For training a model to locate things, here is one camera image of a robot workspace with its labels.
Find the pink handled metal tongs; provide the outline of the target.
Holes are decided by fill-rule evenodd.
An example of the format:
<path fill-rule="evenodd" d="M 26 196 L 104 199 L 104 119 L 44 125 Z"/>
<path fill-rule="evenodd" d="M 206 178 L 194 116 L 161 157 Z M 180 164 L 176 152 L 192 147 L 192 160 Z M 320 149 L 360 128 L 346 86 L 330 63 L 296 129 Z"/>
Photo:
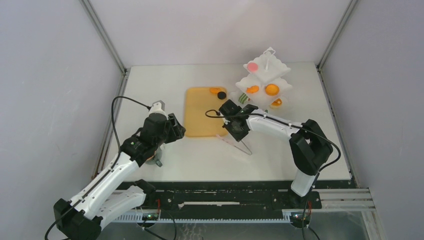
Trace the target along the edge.
<path fill-rule="evenodd" d="M 242 153 L 247 154 L 248 156 L 251 156 L 253 154 L 250 147 L 243 140 L 236 141 L 229 134 L 224 135 L 224 136 L 220 136 L 219 134 L 217 134 L 216 137 L 218 139 L 220 139 L 221 141 L 224 141 L 228 145 L 230 145 L 230 146 L 236 148 L 237 150 L 241 151 Z"/>

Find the green layered cake slice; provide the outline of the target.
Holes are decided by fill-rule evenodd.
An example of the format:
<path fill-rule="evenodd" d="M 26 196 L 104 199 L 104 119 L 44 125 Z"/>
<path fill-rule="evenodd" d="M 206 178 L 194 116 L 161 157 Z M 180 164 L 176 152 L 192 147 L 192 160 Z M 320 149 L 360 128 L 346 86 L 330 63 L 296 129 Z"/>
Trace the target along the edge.
<path fill-rule="evenodd" d="M 245 94 L 245 93 L 242 93 L 239 97 L 238 97 L 238 101 L 241 103 L 241 104 L 246 104 L 247 102 L 249 102 L 250 101 L 250 98 Z"/>

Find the black round cookie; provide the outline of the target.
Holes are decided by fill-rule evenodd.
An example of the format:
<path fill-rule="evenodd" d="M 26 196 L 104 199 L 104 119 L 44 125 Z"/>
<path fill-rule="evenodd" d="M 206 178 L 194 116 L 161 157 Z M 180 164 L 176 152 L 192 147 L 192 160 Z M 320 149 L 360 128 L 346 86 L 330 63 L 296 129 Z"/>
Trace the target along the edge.
<path fill-rule="evenodd" d="M 224 91 L 219 91 L 219 92 L 217 93 L 217 97 L 218 97 L 218 99 L 219 99 L 219 100 L 224 100 L 224 99 L 226 99 L 226 98 L 227 98 L 227 93 L 226 93 L 226 92 L 224 92 Z"/>

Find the yellow serving tray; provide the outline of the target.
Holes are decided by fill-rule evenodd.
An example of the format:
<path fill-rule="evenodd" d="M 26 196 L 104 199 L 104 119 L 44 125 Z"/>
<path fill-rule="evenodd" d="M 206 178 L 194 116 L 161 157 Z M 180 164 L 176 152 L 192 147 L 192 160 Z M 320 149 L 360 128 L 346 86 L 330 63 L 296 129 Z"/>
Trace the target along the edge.
<path fill-rule="evenodd" d="M 209 88 L 221 88 L 222 86 L 191 87 L 186 91 L 184 105 L 185 136 L 189 138 L 225 136 L 228 131 L 223 128 L 224 121 L 221 118 L 207 117 L 205 113 L 209 110 L 218 110 L 227 100 L 220 100 L 217 94 L 212 94 Z"/>

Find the small orange pastry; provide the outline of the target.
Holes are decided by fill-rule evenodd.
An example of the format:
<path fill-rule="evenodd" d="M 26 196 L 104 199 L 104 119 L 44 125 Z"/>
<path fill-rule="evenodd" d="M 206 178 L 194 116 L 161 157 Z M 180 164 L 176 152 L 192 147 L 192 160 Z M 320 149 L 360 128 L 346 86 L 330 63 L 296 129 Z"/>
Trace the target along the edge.
<path fill-rule="evenodd" d="M 248 93 L 248 94 L 254 94 L 254 93 L 257 93 L 259 90 L 260 90 L 260 87 L 258 85 L 253 85 L 253 86 L 248 87 L 246 89 L 246 93 Z"/>

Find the orange glazed donut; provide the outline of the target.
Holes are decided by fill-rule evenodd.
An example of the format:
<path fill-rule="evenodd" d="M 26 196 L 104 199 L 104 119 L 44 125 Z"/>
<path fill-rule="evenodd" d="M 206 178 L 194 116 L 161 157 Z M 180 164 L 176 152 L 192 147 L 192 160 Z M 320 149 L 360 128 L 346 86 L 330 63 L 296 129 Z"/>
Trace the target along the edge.
<path fill-rule="evenodd" d="M 278 109 L 278 108 L 280 108 L 282 105 L 283 105 L 283 101 L 282 101 L 280 98 L 278 98 L 278 99 L 276 99 L 274 102 L 272 102 L 272 103 L 269 105 L 269 107 L 270 107 L 270 108 L 272 108 L 272 109 Z"/>

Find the white three tier stand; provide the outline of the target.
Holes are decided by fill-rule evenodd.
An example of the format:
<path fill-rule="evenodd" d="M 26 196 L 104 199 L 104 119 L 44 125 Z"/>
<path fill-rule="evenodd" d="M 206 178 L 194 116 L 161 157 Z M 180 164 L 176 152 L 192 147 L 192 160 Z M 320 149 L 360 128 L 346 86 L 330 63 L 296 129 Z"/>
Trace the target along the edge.
<path fill-rule="evenodd" d="M 270 108 L 270 104 L 276 99 L 281 99 L 283 101 L 283 106 L 284 102 L 287 101 L 284 94 L 293 88 L 291 84 L 283 79 L 283 76 L 288 74 L 291 68 L 278 59 L 275 53 L 276 51 L 272 47 L 269 47 L 260 56 L 244 64 L 243 67 L 248 71 L 248 75 L 235 83 L 237 90 L 229 93 L 229 99 L 241 107 L 251 104 L 264 111 L 275 109 Z M 280 88 L 279 94 L 275 96 L 267 95 L 265 87 L 268 84 L 278 85 Z M 259 86 L 259 91 L 253 94 L 246 93 L 247 88 L 251 86 Z M 241 104 L 238 101 L 242 93 L 250 98 L 250 101 L 245 104 Z"/>

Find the orange round tart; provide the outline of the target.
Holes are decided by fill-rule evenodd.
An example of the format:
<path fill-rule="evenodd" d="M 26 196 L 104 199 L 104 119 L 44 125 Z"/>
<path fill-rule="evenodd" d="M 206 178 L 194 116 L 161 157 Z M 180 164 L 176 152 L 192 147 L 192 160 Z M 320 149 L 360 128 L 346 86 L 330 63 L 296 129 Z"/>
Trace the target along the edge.
<path fill-rule="evenodd" d="M 279 86 L 273 83 L 268 84 L 264 90 L 268 96 L 277 96 L 280 93 Z"/>

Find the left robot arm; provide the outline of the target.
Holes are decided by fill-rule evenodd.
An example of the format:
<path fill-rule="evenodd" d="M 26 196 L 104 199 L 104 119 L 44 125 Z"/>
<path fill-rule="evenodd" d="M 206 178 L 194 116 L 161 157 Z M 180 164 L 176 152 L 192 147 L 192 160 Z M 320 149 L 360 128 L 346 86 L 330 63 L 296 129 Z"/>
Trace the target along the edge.
<path fill-rule="evenodd" d="M 69 240 L 95 240 L 117 217 L 135 207 L 153 207 L 157 196 L 135 183 L 124 192 L 112 193 L 135 170 L 155 156 L 163 144 L 180 140 L 185 128 L 173 113 L 150 113 L 135 134 L 127 138 L 118 153 L 92 182 L 70 200 L 59 199 L 53 206 L 55 225 Z"/>

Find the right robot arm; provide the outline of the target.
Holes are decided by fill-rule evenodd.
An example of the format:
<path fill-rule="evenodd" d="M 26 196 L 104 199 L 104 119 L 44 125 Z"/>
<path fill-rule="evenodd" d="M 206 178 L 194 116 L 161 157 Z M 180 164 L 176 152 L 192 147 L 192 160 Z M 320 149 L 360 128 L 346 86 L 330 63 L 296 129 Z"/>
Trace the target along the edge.
<path fill-rule="evenodd" d="M 309 201 L 308 193 L 316 183 L 320 172 L 329 165 L 327 162 L 338 147 L 329 140 L 320 125 L 308 119 L 305 122 L 292 122 L 247 104 L 240 107 L 227 100 L 215 112 L 216 118 L 223 119 L 223 128 L 240 142 L 251 132 L 263 133 L 288 141 L 297 172 L 291 183 L 289 203 L 302 208 Z"/>

